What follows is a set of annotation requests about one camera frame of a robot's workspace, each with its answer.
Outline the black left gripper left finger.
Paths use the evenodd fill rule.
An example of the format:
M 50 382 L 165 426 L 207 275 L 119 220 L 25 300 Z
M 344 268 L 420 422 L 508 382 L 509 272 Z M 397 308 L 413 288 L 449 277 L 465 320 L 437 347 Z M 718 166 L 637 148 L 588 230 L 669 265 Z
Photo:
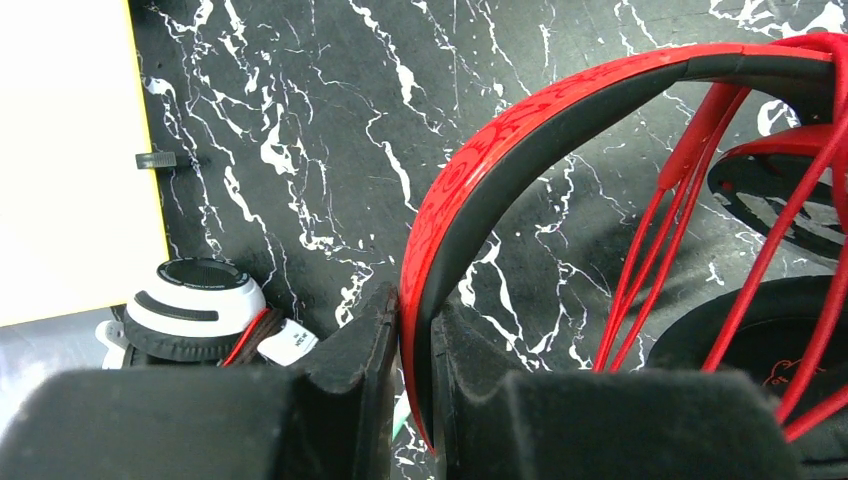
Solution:
M 398 292 L 288 367 L 53 376 L 1 442 L 5 479 L 386 479 Z

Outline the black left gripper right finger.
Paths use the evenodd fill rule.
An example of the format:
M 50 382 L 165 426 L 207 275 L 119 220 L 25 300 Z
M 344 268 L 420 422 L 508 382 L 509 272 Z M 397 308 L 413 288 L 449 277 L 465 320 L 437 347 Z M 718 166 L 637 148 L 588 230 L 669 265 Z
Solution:
M 741 373 L 532 373 L 445 307 L 431 330 L 442 479 L 798 479 Z

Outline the black and white headphones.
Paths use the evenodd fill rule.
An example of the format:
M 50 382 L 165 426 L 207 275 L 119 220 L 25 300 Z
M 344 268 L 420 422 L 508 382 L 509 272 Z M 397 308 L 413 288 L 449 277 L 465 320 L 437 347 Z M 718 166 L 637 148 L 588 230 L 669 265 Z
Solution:
M 271 308 L 259 284 L 235 265 L 212 258 L 160 264 L 96 339 L 105 369 L 141 366 L 289 366 L 319 338 Z

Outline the red headphones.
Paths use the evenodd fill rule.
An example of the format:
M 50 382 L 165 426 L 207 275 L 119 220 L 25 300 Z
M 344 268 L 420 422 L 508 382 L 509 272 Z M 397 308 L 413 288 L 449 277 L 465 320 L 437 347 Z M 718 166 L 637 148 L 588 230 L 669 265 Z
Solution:
M 532 373 L 741 373 L 815 468 L 847 460 L 847 38 L 655 50 L 475 133 L 423 199 L 399 286 L 433 444 L 445 307 Z

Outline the white green capped pen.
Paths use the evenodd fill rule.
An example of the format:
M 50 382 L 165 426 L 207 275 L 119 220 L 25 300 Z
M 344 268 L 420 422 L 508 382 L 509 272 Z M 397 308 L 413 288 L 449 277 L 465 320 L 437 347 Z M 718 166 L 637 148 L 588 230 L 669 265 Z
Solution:
M 411 415 L 411 407 L 407 391 L 404 390 L 395 400 L 392 411 L 391 441 L 394 441 L 404 428 L 408 417 Z

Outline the yellow framed whiteboard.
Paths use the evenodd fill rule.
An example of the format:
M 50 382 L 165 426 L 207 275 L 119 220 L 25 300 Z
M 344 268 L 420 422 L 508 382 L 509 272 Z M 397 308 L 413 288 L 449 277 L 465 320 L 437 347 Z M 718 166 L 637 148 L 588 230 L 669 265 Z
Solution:
M 124 302 L 168 249 L 129 5 L 1 5 L 1 322 Z

